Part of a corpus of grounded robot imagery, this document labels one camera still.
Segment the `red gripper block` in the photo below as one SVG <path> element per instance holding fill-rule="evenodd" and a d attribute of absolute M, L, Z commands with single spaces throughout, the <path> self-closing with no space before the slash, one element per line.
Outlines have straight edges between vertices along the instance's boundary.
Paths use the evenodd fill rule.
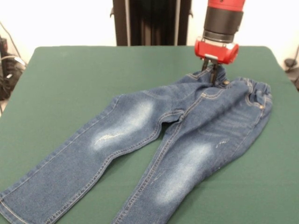
<path fill-rule="evenodd" d="M 239 53 L 239 45 L 235 43 L 215 42 L 203 37 L 198 37 L 194 45 L 195 55 L 203 58 L 201 71 L 205 71 L 209 65 L 209 60 L 213 62 L 213 69 L 210 82 L 215 83 L 219 64 L 233 63 Z"/>

